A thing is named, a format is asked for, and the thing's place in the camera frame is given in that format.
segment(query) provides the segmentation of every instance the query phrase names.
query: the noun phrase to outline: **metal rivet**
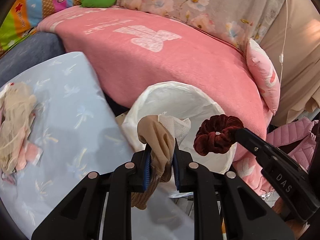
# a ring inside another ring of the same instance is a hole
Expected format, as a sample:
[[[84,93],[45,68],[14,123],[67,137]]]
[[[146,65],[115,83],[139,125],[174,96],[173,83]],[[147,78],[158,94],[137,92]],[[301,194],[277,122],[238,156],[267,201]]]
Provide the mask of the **metal rivet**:
[[[199,167],[199,164],[198,163],[189,163],[189,167],[192,169],[196,169]]]
[[[132,169],[133,167],[134,167],[134,163],[126,163],[125,165],[124,165],[127,169]]]
[[[89,179],[95,179],[97,176],[98,176],[98,173],[96,173],[95,171],[90,172],[90,173],[88,174],[88,178],[89,178]]]
[[[227,177],[229,179],[234,179],[237,175],[233,171],[228,171],[227,172]]]

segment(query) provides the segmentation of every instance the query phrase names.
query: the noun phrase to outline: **orange stripe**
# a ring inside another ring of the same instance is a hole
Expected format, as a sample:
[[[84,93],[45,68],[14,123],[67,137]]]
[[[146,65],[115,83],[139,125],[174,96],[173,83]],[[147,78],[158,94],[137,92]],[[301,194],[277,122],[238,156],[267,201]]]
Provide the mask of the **orange stripe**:
[[[26,0],[16,0],[11,8],[14,27],[18,37],[22,37],[23,33],[31,28],[28,21]]]

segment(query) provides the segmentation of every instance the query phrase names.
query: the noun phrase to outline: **white cord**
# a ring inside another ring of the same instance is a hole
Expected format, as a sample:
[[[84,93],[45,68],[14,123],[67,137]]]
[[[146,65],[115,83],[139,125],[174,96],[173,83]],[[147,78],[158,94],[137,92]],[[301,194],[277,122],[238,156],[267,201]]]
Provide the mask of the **white cord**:
[[[281,63],[280,87],[281,87],[282,71],[283,71],[283,52],[284,52],[285,40],[287,38],[287,28],[288,28],[288,0],[285,0],[285,3],[286,3],[286,10],[287,10],[287,19],[286,19],[286,23],[285,23],[284,41],[283,41],[282,52],[281,52],[281,54],[279,56],[279,62]]]

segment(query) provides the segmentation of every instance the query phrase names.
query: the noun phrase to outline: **pink pillow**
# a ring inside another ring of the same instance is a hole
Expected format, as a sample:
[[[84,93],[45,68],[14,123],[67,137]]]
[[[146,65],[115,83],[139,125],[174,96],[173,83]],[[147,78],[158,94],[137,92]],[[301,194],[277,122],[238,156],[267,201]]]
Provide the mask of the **pink pillow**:
[[[260,94],[273,115],[280,100],[280,83],[276,70],[265,51],[253,39],[247,46],[247,65]]]

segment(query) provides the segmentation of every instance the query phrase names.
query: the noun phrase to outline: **beige curtain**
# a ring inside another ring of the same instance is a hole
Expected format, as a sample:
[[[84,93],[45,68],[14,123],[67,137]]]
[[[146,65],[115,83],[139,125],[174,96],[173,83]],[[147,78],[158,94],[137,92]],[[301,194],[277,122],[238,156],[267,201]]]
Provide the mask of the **beige curtain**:
[[[303,110],[320,105],[320,15],[311,0],[288,0],[289,24],[284,49],[280,105],[271,124],[292,122]],[[284,41],[286,5],[260,43],[278,76]]]

